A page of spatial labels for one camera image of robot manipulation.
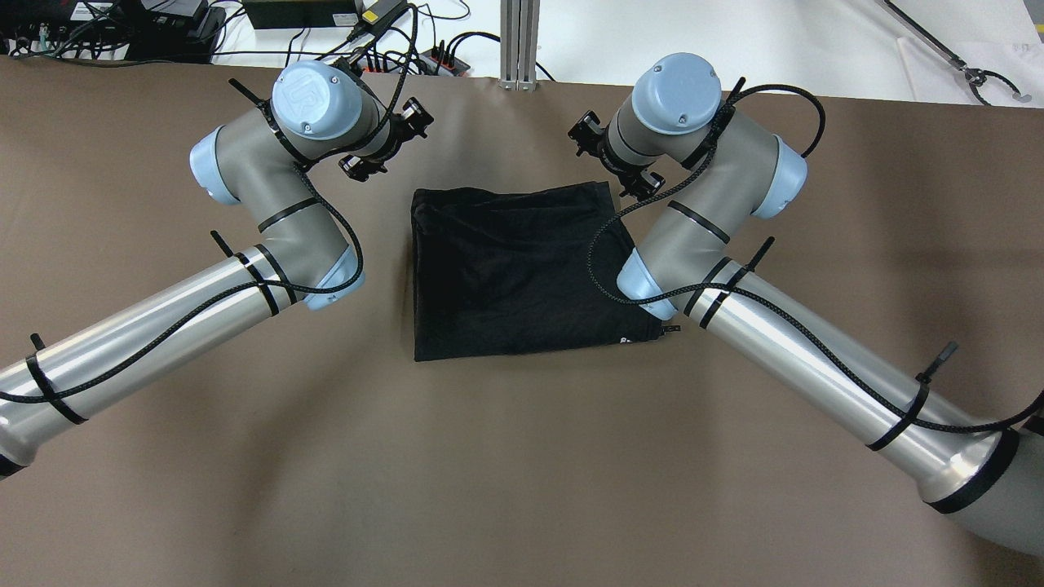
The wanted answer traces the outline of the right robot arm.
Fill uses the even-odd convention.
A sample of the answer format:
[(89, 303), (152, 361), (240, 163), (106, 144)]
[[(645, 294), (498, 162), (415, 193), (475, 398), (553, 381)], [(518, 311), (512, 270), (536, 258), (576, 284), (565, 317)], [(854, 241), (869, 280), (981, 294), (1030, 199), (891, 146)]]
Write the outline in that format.
[(916, 484), (959, 527), (1041, 556), (1042, 405), (977, 422), (794, 298), (723, 253), (750, 217), (770, 219), (807, 178), (805, 157), (739, 113), (712, 64), (681, 52), (635, 83), (598, 141), (612, 170), (643, 172), (667, 156), (691, 174), (631, 250), (616, 279), (623, 303), (679, 313), (827, 413)]

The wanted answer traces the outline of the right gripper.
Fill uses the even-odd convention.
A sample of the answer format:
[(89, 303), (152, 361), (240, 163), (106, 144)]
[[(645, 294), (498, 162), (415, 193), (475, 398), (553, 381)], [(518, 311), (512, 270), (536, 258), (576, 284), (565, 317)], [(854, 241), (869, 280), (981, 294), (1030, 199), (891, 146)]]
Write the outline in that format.
[(603, 163), (606, 170), (618, 179), (622, 188), (635, 188), (643, 182), (642, 172), (645, 171), (645, 168), (641, 165), (631, 164), (614, 152), (608, 135), (604, 135), (599, 141), (599, 160)]

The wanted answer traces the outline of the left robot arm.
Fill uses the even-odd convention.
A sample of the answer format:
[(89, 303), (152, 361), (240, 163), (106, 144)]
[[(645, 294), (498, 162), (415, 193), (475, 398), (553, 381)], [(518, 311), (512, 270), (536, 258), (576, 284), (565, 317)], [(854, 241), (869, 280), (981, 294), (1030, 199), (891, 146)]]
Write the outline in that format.
[(161, 375), (295, 303), (311, 311), (365, 282), (356, 233), (308, 178), (327, 157), (364, 182), (385, 172), (432, 115), (416, 98), (395, 113), (343, 62), (306, 60), (277, 74), (253, 108), (201, 138), (189, 160), (214, 201), (242, 205), (260, 241), (2, 371), (2, 476), (33, 464), (45, 442), (87, 423)]

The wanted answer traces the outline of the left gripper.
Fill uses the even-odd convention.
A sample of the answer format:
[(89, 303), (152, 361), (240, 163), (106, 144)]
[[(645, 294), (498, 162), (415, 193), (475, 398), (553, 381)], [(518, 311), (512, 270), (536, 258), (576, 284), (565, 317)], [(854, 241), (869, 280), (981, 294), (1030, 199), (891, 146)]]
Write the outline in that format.
[(399, 152), (402, 145), (413, 138), (413, 127), (406, 121), (406, 116), (400, 114), (392, 115), (387, 123), (388, 136), (378, 142), (376, 152), (363, 156), (363, 161), (373, 165), (384, 165), (392, 160), (392, 157)]

